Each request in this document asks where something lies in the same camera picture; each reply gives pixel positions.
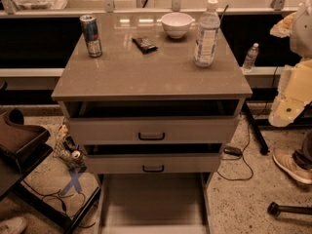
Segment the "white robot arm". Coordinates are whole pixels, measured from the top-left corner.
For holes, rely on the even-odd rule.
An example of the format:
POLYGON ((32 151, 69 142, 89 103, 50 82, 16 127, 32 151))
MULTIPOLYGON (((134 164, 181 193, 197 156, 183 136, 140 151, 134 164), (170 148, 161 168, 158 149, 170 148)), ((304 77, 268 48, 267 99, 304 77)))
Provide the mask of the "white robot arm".
POLYGON ((272 126, 286 127, 312 102, 312 0, 275 24, 270 34, 289 37, 291 51, 301 57, 294 66, 283 68, 268 118, 272 126))

